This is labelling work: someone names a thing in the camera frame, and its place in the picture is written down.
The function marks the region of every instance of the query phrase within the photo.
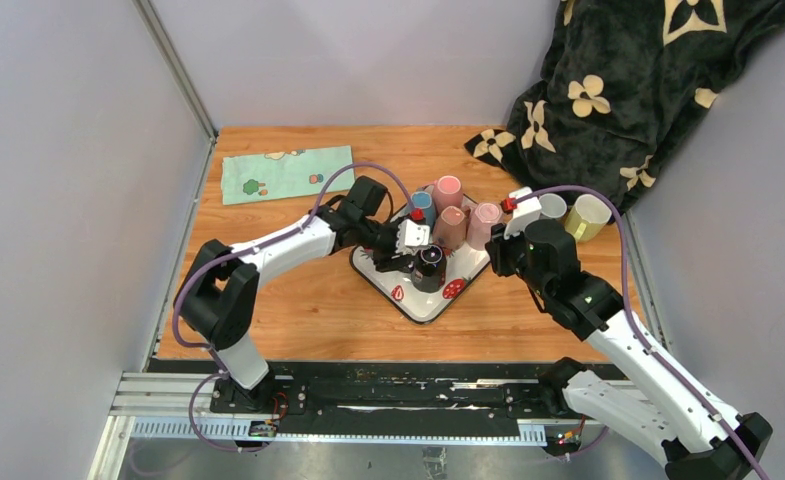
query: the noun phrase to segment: gray floor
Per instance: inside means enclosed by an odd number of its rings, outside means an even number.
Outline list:
[[[591,440],[597,432],[587,433]],[[610,435],[588,454],[569,464],[543,463],[540,448],[429,447],[417,445],[359,445],[279,443],[256,454],[217,452],[191,440],[147,440],[135,446],[136,466],[166,468],[189,449],[193,454],[164,475],[147,478],[266,480],[515,480],[602,479],[663,480],[662,468],[644,452],[617,435]],[[125,463],[121,479],[145,478]]]

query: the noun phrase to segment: white tray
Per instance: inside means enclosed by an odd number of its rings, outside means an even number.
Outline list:
[[[477,206],[471,198],[463,199],[463,207]],[[392,217],[404,215],[405,208],[398,210]],[[362,247],[351,252],[351,266],[381,295],[395,306],[405,317],[418,324],[428,324],[442,315],[483,270],[489,265],[489,255],[485,250],[475,250],[464,243],[447,257],[445,286],[436,293],[416,290],[409,273],[380,273],[374,269],[371,256]]]

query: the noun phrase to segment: yellow mug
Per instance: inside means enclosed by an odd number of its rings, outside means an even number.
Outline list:
[[[607,225],[613,214],[610,208],[594,195],[584,193],[579,196],[569,216],[566,218],[566,231],[578,243],[592,240]]]

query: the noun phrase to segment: pink mug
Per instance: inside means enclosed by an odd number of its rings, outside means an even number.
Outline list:
[[[466,241],[466,214],[457,207],[446,207],[433,227],[433,243],[456,250]]]
[[[481,203],[471,213],[466,241],[475,250],[483,250],[492,237],[492,226],[501,221],[501,209],[494,203]]]
[[[463,183],[459,178],[445,175],[433,182],[433,203],[436,213],[443,212],[448,207],[461,208],[463,206]]]

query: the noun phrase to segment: robotic arm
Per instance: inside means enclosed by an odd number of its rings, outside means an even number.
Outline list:
[[[523,189],[510,198],[519,198]],[[179,306],[180,315],[212,345],[249,404],[262,405],[271,396],[273,375],[248,331],[256,293],[269,280],[298,265],[360,245],[371,249],[381,271],[406,270],[413,254],[430,242],[427,226],[416,212],[411,218],[380,223],[371,220],[386,195],[386,187],[357,178],[345,197],[320,207],[314,218],[260,239],[226,246],[206,243],[190,268],[184,285],[202,266],[233,252],[250,253],[232,258],[198,278]],[[580,268],[574,238],[554,220],[537,220],[538,201],[513,205],[512,219],[493,228],[486,245],[493,271],[523,280],[539,309],[605,354],[642,391],[650,404],[619,392],[593,372],[564,358],[540,383],[548,386],[547,404],[554,413],[574,411],[597,419],[648,452],[673,480],[742,479],[750,471],[734,442],[720,426],[724,418],[759,458],[772,428],[758,413],[739,415],[713,395],[660,346],[640,322],[630,328],[622,296],[599,277]],[[268,245],[270,240],[280,238]],[[268,245],[265,248],[253,248]],[[226,280],[223,290],[216,281]],[[666,370],[651,353],[665,358],[680,375],[719,412],[717,417],[695,399],[681,380]]]

